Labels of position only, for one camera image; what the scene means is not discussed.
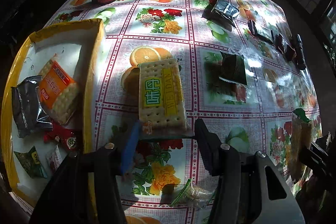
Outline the green-end cracker pack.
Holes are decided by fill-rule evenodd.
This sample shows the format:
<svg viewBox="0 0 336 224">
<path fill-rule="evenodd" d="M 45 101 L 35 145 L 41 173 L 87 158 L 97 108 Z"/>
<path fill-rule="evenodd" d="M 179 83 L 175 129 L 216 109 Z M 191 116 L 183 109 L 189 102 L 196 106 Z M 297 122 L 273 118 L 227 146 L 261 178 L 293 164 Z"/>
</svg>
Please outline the green-end cracker pack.
<svg viewBox="0 0 336 224">
<path fill-rule="evenodd" d="M 297 183 L 302 178 L 304 164 L 299 161 L 302 148 L 310 148 L 312 140 L 312 122 L 306 116 L 305 110 L 296 108 L 291 116 L 290 150 L 288 152 L 288 170 L 292 182 Z"/>
</svg>

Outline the green striped snack pack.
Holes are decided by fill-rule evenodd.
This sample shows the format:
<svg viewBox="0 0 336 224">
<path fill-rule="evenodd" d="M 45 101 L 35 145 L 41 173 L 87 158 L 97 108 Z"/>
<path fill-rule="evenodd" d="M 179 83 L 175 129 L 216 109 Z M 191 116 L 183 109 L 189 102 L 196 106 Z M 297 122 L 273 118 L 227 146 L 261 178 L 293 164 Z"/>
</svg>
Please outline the green striped snack pack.
<svg viewBox="0 0 336 224">
<path fill-rule="evenodd" d="M 194 184 L 189 178 L 185 185 L 179 189 L 169 206 L 177 207 L 179 205 L 187 205 L 188 207 L 201 209 L 206 207 L 214 199 L 216 191 L 216 189 L 203 189 Z"/>
</svg>

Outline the yellow label cracker pack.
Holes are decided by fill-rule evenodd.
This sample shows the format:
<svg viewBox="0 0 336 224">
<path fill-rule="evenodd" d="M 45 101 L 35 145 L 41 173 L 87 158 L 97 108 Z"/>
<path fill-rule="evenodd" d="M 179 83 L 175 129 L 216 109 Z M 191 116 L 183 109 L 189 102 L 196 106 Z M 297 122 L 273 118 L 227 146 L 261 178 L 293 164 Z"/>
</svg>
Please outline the yellow label cracker pack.
<svg viewBox="0 0 336 224">
<path fill-rule="evenodd" d="M 142 63 L 138 68 L 141 138 L 192 138 L 177 60 Z"/>
</svg>

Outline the red gold snack pack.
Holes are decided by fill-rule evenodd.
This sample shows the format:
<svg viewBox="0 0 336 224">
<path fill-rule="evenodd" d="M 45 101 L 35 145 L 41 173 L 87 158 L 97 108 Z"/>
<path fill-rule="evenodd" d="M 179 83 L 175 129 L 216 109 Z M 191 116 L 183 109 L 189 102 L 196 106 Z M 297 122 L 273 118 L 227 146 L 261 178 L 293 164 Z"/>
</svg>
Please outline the red gold snack pack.
<svg viewBox="0 0 336 224">
<path fill-rule="evenodd" d="M 52 120 L 53 128 L 51 131 L 45 131 L 43 141 L 45 143 L 56 142 L 66 151 L 75 151 L 77 140 L 73 130 L 63 127 L 56 121 Z"/>
</svg>

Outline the red white snack pack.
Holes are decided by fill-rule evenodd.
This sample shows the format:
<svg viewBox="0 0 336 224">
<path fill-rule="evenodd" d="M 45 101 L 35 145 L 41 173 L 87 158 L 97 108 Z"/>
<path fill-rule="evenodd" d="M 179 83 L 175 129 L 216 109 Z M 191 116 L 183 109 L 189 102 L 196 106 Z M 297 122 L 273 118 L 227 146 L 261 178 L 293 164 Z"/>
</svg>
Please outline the red white snack pack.
<svg viewBox="0 0 336 224">
<path fill-rule="evenodd" d="M 55 145 L 46 153 L 46 161 L 49 165 L 51 173 L 54 174 L 63 161 L 58 145 Z"/>
</svg>

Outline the green leaf snack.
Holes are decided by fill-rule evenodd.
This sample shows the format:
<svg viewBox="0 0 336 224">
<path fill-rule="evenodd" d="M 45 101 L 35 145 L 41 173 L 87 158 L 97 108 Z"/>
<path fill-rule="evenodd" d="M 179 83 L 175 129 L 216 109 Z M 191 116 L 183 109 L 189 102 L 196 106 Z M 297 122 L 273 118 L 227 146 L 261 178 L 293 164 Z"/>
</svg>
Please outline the green leaf snack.
<svg viewBox="0 0 336 224">
<path fill-rule="evenodd" d="M 233 84 L 247 86 L 244 56 L 220 52 L 222 63 L 220 65 L 219 78 Z"/>
</svg>

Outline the orange cracker pack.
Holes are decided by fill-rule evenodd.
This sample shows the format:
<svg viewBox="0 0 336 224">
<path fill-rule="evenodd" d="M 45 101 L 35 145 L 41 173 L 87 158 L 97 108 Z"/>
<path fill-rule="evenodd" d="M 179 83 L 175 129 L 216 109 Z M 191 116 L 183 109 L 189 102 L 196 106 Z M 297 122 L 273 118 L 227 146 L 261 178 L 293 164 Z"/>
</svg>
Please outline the orange cracker pack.
<svg viewBox="0 0 336 224">
<path fill-rule="evenodd" d="M 50 59 L 39 72 L 40 100 L 53 120 L 59 124 L 68 123 L 74 114 L 80 88 L 55 59 Z"/>
</svg>

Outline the small green yellow pack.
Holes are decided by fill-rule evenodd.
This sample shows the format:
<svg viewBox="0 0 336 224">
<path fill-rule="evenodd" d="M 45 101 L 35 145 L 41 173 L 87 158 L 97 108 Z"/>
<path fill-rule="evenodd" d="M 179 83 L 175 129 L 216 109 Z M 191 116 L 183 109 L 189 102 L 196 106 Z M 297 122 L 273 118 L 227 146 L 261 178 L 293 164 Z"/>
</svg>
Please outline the small green yellow pack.
<svg viewBox="0 0 336 224">
<path fill-rule="evenodd" d="M 35 146 L 33 145 L 29 152 L 17 152 L 14 151 L 14 155 L 17 157 L 23 169 L 29 175 L 30 178 L 47 178 L 47 173 L 43 167 Z"/>
</svg>

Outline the dark silver foil pack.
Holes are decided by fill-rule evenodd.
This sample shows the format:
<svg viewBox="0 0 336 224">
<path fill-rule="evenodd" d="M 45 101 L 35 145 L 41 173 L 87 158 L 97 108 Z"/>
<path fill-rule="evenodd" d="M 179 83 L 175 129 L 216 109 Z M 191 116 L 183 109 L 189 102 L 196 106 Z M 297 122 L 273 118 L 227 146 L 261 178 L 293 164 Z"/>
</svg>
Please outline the dark silver foil pack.
<svg viewBox="0 0 336 224">
<path fill-rule="evenodd" d="M 13 119 L 19 138 L 53 130 L 50 116 L 43 109 L 39 97 L 39 83 L 42 79 L 42 76 L 30 76 L 11 87 Z"/>
</svg>

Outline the yellow cardboard tray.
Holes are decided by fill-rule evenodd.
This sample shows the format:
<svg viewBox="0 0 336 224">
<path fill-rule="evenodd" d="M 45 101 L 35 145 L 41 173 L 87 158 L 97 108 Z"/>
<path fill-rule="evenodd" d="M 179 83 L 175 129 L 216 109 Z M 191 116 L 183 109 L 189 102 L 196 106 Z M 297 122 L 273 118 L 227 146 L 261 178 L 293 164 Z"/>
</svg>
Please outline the yellow cardboard tray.
<svg viewBox="0 0 336 224">
<path fill-rule="evenodd" d="M 43 76 L 38 97 L 51 118 L 61 125 L 77 125 L 83 131 L 84 151 L 92 149 L 92 124 L 99 73 L 108 54 L 104 22 L 101 19 L 58 23 L 33 32 L 20 47 L 11 66 L 1 108 L 1 151 L 7 178 L 21 202 L 35 206 L 45 178 L 30 178 L 19 166 L 16 151 L 32 146 L 44 159 L 51 145 L 41 135 L 20 138 L 14 124 L 11 88 L 26 77 Z"/>
</svg>

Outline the black flashlight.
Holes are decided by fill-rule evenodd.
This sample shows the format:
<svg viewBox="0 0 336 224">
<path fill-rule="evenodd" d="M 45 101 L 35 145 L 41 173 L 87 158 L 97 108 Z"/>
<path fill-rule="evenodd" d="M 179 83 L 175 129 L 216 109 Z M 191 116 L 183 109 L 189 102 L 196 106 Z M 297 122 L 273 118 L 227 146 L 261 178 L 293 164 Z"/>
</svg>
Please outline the black flashlight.
<svg viewBox="0 0 336 224">
<path fill-rule="evenodd" d="M 295 52 L 296 52 L 296 63 L 299 70 L 304 71 L 306 69 L 306 61 L 303 52 L 303 43 L 301 36 L 297 34 L 294 38 L 295 42 Z"/>
</svg>

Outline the dark red triangular pack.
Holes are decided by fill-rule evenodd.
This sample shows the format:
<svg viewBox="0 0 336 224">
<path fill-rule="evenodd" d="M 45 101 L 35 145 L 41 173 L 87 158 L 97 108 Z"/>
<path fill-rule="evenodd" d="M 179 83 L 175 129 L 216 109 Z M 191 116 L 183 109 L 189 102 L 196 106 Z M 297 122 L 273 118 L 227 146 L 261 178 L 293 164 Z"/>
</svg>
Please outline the dark red triangular pack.
<svg viewBox="0 0 336 224">
<path fill-rule="evenodd" d="M 296 57 L 296 51 L 295 49 L 290 45 L 285 43 L 284 45 L 284 56 L 287 61 L 292 61 Z"/>
</svg>

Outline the floral plastic tablecloth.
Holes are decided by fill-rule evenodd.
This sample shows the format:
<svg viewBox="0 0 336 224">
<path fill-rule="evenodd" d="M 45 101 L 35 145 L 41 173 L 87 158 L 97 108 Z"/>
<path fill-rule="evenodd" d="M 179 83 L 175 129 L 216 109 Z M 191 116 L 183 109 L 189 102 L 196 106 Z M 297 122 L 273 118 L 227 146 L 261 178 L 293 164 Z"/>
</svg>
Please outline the floral plastic tablecloth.
<svg viewBox="0 0 336 224">
<path fill-rule="evenodd" d="M 30 211 L 30 223 L 208 223 L 214 199 L 204 208 L 169 204 L 190 178 L 206 190 L 218 176 L 205 169 L 195 135 L 179 139 L 142 139 L 124 175 L 108 170 L 105 145 L 139 121 L 139 68 L 176 59 L 187 122 L 202 119 L 211 133 L 240 155 L 240 200 L 236 223 L 303 223 L 288 170 L 291 116 L 302 108 L 312 122 L 312 140 L 321 136 L 319 108 L 307 70 L 287 61 L 253 36 L 253 20 L 290 44 L 281 7 L 270 0 L 226 0 L 239 9 L 228 31 L 202 17 L 212 0 L 68 0 L 47 25 L 101 19 L 108 54 L 98 74 L 92 124 L 92 149 L 84 151 L 83 131 L 75 151 L 59 146 L 62 163 Z M 221 51 L 244 56 L 247 86 L 219 78 Z M 43 140 L 44 132 L 38 132 Z"/>
</svg>

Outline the small red candy pack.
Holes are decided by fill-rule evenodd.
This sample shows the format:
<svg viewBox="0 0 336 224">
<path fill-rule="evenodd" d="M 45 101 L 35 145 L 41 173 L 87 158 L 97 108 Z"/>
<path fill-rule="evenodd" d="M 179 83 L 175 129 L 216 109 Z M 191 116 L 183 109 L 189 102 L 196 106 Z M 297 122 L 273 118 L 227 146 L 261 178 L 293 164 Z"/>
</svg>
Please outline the small red candy pack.
<svg viewBox="0 0 336 224">
<path fill-rule="evenodd" d="M 274 44 L 275 44 L 276 50 L 279 51 L 282 55 L 284 55 L 285 47 L 284 47 L 284 40 L 281 34 L 274 35 Z"/>
</svg>

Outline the black foil snack pack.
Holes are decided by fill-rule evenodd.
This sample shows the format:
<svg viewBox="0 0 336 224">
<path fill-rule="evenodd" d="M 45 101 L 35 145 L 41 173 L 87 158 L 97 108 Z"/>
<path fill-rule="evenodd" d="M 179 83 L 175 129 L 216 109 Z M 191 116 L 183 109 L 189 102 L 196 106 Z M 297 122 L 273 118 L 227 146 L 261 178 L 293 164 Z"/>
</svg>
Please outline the black foil snack pack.
<svg viewBox="0 0 336 224">
<path fill-rule="evenodd" d="M 238 8 L 226 0 L 212 0 L 203 11 L 202 17 L 228 31 L 235 28 L 235 20 L 240 14 Z"/>
</svg>

